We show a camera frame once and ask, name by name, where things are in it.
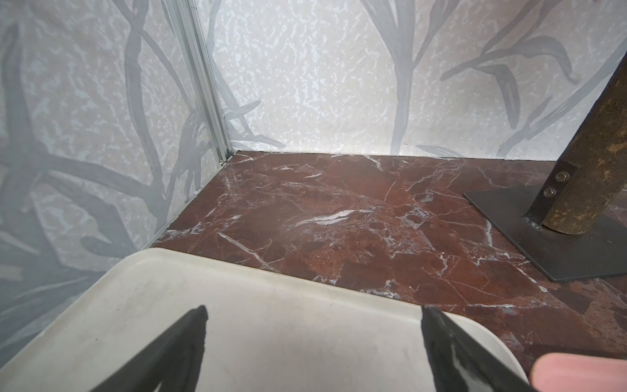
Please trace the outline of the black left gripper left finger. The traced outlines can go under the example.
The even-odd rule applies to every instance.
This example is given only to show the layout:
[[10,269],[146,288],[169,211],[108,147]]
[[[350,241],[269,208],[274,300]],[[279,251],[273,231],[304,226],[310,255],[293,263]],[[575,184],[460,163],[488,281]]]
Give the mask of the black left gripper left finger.
[[207,308],[189,310],[94,391],[195,391],[207,334]]

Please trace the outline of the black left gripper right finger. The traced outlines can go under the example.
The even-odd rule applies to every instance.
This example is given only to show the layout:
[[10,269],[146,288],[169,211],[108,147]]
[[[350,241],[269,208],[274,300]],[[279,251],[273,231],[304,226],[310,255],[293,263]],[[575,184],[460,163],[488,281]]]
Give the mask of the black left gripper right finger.
[[437,392],[534,390],[441,310],[422,309],[421,331]]

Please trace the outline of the pink silicone mat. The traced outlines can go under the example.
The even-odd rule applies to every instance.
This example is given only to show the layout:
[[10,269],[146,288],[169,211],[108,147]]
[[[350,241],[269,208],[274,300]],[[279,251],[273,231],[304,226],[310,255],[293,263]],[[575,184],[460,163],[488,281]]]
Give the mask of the pink silicone mat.
[[550,353],[537,359],[529,377],[538,391],[626,391],[626,361]]

